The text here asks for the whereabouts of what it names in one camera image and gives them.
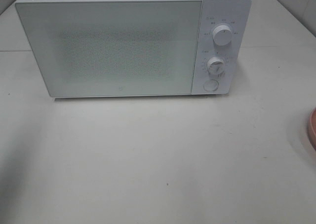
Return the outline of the white upper power knob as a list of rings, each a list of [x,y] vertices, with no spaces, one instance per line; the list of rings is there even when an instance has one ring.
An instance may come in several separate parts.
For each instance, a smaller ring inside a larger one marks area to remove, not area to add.
[[[225,46],[232,41],[233,30],[226,24],[221,23],[212,30],[212,38],[216,45]]]

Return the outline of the white microwave oven body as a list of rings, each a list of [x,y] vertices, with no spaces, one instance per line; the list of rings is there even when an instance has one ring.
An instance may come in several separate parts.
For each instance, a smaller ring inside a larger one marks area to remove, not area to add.
[[[192,90],[190,94],[187,95],[212,95],[228,93],[233,79],[239,49],[251,8],[251,0],[17,0],[15,7],[18,3],[142,1],[201,2]],[[221,23],[228,24],[233,30],[232,41],[225,46],[216,45],[212,38],[212,30]],[[225,69],[220,75],[211,75],[207,70],[207,62],[212,57],[220,57],[225,62]],[[206,81],[211,79],[217,80],[219,82],[219,87],[214,92],[205,91],[203,85]]]

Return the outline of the pink round plate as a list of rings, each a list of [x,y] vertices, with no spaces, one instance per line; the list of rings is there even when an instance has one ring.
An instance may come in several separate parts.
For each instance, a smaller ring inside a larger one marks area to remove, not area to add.
[[[316,109],[309,116],[307,132],[311,145],[316,149]]]

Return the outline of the white microwave door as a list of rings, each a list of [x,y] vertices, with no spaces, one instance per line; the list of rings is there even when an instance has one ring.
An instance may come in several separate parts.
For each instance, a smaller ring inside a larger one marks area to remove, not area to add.
[[[200,1],[18,3],[51,97],[187,95]]]

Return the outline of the white timer knob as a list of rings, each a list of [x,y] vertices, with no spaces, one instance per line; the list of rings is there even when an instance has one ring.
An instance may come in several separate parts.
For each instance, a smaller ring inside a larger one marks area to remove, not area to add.
[[[220,57],[212,57],[207,62],[207,70],[211,75],[220,75],[225,69],[225,62]]]

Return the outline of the white round door button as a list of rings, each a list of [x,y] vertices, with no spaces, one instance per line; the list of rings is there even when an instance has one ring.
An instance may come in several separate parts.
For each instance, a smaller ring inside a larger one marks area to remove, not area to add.
[[[214,92],[218,89],[219,82],[217,80],[211,79],[204,83],[203,88],[205,91]]]

